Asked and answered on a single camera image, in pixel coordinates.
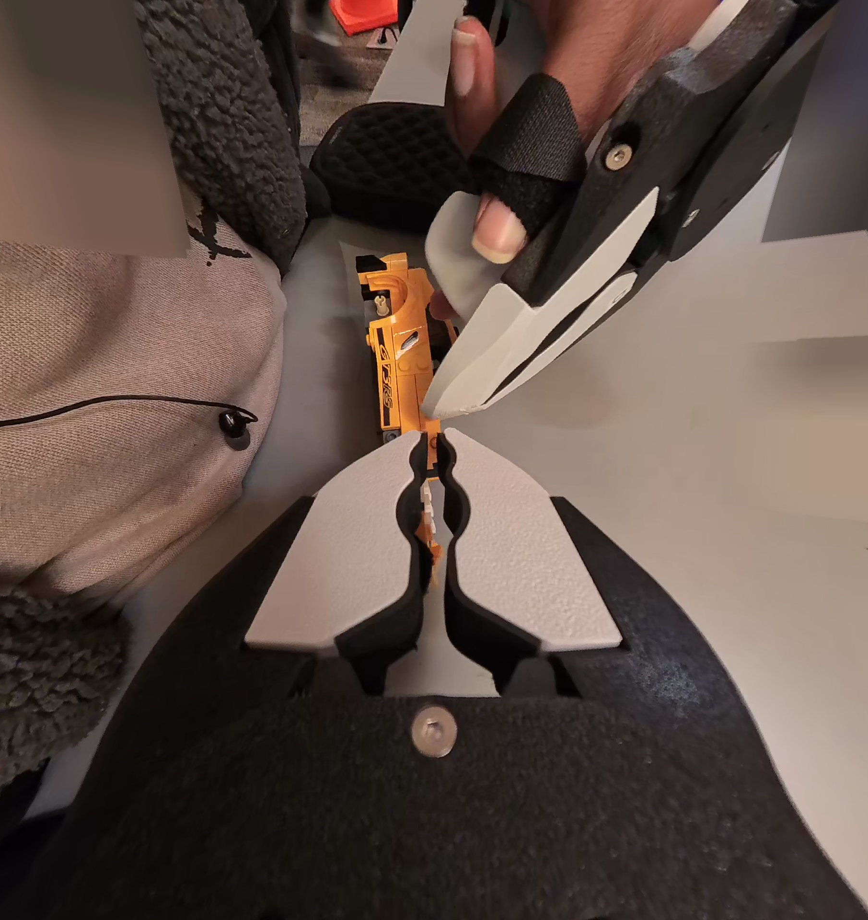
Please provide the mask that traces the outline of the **black trousers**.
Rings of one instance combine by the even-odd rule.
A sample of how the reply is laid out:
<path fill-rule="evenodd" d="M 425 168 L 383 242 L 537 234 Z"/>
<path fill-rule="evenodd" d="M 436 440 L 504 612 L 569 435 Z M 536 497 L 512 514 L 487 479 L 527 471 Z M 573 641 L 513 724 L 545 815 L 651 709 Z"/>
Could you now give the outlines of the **black trousers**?
<path fill-rule="evenodd" d="M 46 758 L 34 770 L 20 774 L 0 790 L 0 841 L 15 829 L 31 807 L 49 762 Z"/>

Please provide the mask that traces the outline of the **orange plastic cone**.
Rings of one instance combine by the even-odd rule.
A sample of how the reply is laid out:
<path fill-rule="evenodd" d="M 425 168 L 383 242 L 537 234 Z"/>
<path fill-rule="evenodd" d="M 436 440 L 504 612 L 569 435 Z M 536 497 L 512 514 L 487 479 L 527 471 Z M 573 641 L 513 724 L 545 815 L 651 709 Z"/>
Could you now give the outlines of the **orange plastic cone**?
<path fill-rule="evenodd" d="M 329 6 L 349 37 L 397 24 L 398 1 L 336 1 Z"/>

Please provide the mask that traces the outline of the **black quilted cushion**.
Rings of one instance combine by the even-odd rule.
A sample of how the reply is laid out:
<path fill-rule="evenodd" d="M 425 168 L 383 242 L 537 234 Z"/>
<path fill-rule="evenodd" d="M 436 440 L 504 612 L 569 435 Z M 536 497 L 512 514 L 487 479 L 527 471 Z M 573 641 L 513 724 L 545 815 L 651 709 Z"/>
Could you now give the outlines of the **black quilted cushion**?
<path fill-rule="evenodd" d="M 342 115 L 312 155 L 332 213 L 424 235 L 456 191 L 477 193 L 441 106 L 375 102 Z"/>

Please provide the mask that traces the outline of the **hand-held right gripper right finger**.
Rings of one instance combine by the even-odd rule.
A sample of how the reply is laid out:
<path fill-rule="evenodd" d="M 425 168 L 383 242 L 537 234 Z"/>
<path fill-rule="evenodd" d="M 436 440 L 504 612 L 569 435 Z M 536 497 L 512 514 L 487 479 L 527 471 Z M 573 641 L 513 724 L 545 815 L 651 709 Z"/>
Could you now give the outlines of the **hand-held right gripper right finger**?
<path fill-rule="evenodd" d="M 624 638 L 550 494 L 471 437 L 439 435 L 444 589 L 452 645 L 491 674 L 497 693 L 555 695 L 564 653 Z"/>

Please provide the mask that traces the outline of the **person's left hand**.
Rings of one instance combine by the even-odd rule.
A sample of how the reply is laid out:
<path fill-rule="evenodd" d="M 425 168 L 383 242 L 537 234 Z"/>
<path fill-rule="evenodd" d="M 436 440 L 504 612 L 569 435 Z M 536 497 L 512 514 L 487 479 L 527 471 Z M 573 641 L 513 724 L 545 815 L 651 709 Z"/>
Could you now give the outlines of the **person's left hand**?
<path fill-rule="evenodd" d="M 716 1 L 529 2 L 543 32 L 541 75 L 506 109 L 497 98 L 495 48 L 484 24 L 460 17 L 451 33 L 448 126 L 472 160 L 482 199 L 472 247 L 514 259 L 583 179 L 586 146 L 638 79 L 683 46 Z"/>

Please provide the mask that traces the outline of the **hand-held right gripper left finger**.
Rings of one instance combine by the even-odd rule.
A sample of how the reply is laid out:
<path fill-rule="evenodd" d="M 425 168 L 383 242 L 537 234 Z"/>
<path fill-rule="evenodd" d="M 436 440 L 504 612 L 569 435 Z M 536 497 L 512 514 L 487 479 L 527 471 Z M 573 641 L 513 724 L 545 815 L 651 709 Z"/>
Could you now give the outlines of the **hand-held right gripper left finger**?
<path fill-rule="evenodd" d="M 417 537 L 428 441 L 409 432 L 332 478 L 306 517 L 255 618 L 247 646 L 349 662 L 380 696 L 417 645 L 430 577 Z"/>

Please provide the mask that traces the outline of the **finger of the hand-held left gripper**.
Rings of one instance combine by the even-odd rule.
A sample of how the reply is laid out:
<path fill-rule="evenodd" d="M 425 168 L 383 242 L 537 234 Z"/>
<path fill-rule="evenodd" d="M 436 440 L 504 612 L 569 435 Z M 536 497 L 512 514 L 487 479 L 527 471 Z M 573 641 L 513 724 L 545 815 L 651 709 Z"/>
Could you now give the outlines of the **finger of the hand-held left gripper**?
<path fill-rule="evenodd" d="M 487 291 L 440 364 L 423 411 L 445 420 L 488 407 L 486 399 L 571 311 L 599 293 L 622 271 L 658 207 L 653 187 L 599 247 L 543 305 L 531 305 L 507 282 Z"/>
<path fill-rule="evenodd" d="M 527 382 L 601 324 L 613 308 L 632 292 L 636 278 L 635 271 L 622 271 L 589 301 L 572 310 L 546 335 L 532 355 L 497 386 L 486 399 L 486 405 L 493 404 Z"/>

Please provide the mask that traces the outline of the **black wired earphone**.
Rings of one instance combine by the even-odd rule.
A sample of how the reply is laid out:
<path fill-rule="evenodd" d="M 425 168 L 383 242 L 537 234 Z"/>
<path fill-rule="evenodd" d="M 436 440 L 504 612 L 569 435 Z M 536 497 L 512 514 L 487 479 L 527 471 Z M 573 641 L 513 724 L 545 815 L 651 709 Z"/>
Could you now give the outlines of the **black wired earphone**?
<path fill-rule="evenodd" d="M 86 408 L 101 406 L 104 404 L 129 402 L 148 404 L 175 404 L 179 406 L 215 409 L 218 411 L 219 429 L 228 445 L 235 451 L 242 451 L 249 446 L 251 443 L 249 428 L 250 426 L 257 424 L 260 421 L 259 417 L 247 408 L 226 402 L 224 403 L 190 397 L 123 394 L 88 398 L 29 416 L 3 419 L 0 420 L 0 429 L 22 427 L 33 423 L 43 422 L 45 420 L 55 419 L 73 412 L 81 411 Z"/>

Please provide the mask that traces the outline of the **yellow lego car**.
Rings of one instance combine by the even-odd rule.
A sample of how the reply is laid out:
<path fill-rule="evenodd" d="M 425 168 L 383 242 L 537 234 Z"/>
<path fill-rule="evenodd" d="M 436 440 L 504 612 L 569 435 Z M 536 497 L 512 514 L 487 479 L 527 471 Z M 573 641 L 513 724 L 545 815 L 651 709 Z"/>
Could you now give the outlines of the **yellow lego car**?
<path fill-rule="evenodd" d="M 379 422 L 388 443 L 405 433 L 426 438 L 428 471 L 421 488 L 422 518 L 416 535 L 426 547 L 426 578 L 437 568 L 442 547 L 436 539 L 430 482 L 438 473 L 438 420 L 429 419 L 423 402 L 434 374 L 458 337 L 450 320 L 429 310 L 433 286 L 427 272 L 411 268 L 407 255 L 356 257 L 360 291 L 369 317 L 367 343 L 376 364 Z"/>

